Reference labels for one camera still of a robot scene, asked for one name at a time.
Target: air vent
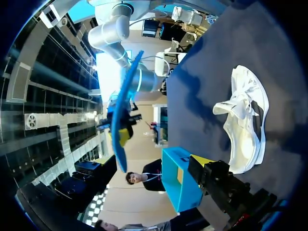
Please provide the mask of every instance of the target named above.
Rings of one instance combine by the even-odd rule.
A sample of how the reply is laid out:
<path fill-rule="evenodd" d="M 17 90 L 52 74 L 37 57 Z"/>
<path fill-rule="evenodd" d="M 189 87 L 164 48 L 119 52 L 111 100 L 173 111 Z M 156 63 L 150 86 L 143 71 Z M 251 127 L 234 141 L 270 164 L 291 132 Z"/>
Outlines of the air vent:
<path fill-rule="evenodd" d="M 25 63 L 15 65 L 10 77 L 6 101 L 10 103 L 25 103 L 31 67 Z"/>

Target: blue box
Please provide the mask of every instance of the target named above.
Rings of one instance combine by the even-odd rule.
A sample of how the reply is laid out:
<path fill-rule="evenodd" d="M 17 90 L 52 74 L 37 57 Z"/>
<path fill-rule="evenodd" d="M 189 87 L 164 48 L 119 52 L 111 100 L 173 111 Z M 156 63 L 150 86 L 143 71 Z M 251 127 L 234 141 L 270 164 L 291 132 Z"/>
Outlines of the blue box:
<path fill-rule="evenodd" d="M 202 198 L 201 189 L 188 172 L 190 155 L 179 147 L 162 150 L 162 182 L 178 213 L 197 207 Z M 179 169 L 182 171 L 182 183 L 178 180 Z"/>

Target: blue paddle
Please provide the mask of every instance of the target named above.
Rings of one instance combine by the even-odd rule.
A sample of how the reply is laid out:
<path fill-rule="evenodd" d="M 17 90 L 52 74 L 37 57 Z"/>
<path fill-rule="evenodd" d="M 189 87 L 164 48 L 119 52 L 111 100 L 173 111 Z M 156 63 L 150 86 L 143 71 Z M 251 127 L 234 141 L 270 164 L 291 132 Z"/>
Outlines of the blue paddle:
<path fill-rule="evenodd" d="M 143 51 L 140 51 L 139 54 L 136 56 L 134 62 L 132 63 L 130 69 L 126 73 L 125 80 L 123 82 L 121 91 L 119 93 L 118 99 L 116 101 L 116 108 L 112 116 L 111 122 L 111 138 L 112 138 L 112 148 L 116 155 L 116 158 L 119 162 L 121 170 L 123 172 L 127 172 L 127 161 L 126 161 L 126 154 L 124 148 L 120 145 L 120 119 L 123 113 L 123 105 L 127 100 L 129 94 L 129 88 L 133 81 L 134 75 L 136 73 L 139 61 L 143 55 Z"/>

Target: ventilation fan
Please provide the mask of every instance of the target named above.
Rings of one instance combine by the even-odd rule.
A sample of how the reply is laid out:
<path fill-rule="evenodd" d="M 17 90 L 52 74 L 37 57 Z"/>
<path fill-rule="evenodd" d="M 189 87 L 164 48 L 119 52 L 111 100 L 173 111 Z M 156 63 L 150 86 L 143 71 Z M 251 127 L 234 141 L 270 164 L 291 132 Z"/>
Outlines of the ventilation fan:
<path fill-rule="evenodd" d="M 28 129 L 37 129 L 38 119 L 35 114 L 32 113 L 26 118 L 26 125 Z"/>
<path fill-rule="evenodd" d="M 63 26 L 66 26 L 67 23 L 68 23 L 67 18 L 63 17 L 63 18 L 61 19 L 61 21 L 57 24 L 57 26 L 58 26 L 58 27 L 63 27 Z"/>

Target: black shirt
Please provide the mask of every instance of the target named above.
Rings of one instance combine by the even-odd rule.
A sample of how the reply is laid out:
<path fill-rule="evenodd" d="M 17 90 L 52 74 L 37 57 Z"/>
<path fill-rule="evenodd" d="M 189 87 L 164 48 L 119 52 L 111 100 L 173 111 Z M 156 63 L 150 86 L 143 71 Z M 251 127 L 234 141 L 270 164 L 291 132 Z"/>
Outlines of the black shirt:
<path fill-rule="evenodd" d="M 154 162 L 151 162 L 144 166 L 142 173 L 150 173 L 148 174 L 148 179 L 152 179 L 156 177 L 156 174 L 162 173 L 162 160 L 158 159 Z M 162 176 L 158 176 L 154 178 L 153 180 L 149 180 L 147 182 L 143 182 L 144 187 L 146 190 L 149 191 L 166 191 L 163 182 L 162 182 Z"/>

